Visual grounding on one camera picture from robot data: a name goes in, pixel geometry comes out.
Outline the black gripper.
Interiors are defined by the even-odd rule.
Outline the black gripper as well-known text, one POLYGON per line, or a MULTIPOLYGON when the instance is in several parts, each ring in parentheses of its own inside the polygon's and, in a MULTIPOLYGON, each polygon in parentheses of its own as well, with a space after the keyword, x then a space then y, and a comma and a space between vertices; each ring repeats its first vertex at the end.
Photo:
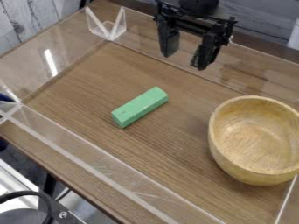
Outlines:
POLYGON ((166 58, 179 49, 181 31, 202 37, 191 59, 191 66, 205 70, 214 63, 221 46, 233 39, 234 16, 219 14, 221 0, 155 0, 160 51, 166 58))

